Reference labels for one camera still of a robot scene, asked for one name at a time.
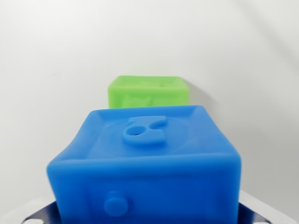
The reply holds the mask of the black-tipped silver gripper right finger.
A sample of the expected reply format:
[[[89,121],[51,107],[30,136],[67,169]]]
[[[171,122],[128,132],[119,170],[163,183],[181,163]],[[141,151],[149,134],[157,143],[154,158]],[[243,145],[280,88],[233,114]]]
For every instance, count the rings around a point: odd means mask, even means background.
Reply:
[[[279,217],[276,211],[251,196],[245,191],[241,190],[239,194],[239,210],[238,210],[238,224],[278,224]]]

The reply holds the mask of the black-tipped silver gripper left finger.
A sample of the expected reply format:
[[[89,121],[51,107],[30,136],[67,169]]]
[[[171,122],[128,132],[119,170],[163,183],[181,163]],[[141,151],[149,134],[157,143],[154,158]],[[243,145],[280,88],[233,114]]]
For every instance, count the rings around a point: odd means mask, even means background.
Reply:
[[[51,191],[32,191],[25,204],[26,217],[22,224],[61,224],[54,194]]]

